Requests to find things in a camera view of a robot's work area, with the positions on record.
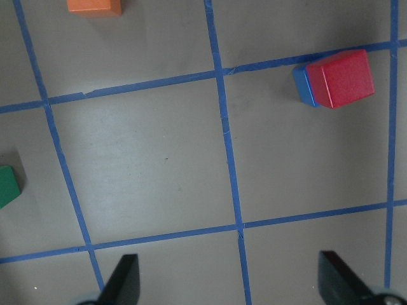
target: red cube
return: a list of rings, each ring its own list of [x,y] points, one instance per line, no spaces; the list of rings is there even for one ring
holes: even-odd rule
[[[315,101],[338,108],[375,93],[366,50],[343,51],[307,65]]]

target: orange block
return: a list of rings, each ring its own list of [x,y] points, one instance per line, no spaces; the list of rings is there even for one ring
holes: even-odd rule
[[[112,17],[121,15],[120,0],[67,0],[71,13],[84,17]]]

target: blue block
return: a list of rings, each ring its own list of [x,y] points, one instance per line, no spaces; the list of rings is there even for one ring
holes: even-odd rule
[[[302,65],[293,70],[294,80],[297,86],[298,93],[300,94],[301,101],[312,107],[318,107],[319,104],[314,99],[312,94],[310,82],[308,81],[307,65]]]

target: block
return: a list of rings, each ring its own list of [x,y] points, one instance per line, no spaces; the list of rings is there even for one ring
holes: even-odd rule
[[[293,70],[294,80],[297,86],[298,94],[303,103],[306,103],[312,107],[318,107],[319,104],[315,101],[314,95],[312,94],[311,86],[308,81],[307,70],[305,69],[307,65],[302,65]]]
[[[366,50],[343,51],[306,66],[315,101],[338,108],[375,93]]]
[[[0,166],[0,208],[20,196],[20,189],[11,166]]]
[[[67,0],[68,11],[83,17],[113,17],[121,15],[120,0]]]

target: green cube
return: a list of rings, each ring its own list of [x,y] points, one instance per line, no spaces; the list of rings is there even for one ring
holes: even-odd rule
[[[0,208],[5,207],[21,192],[11,166],[0,166]]]

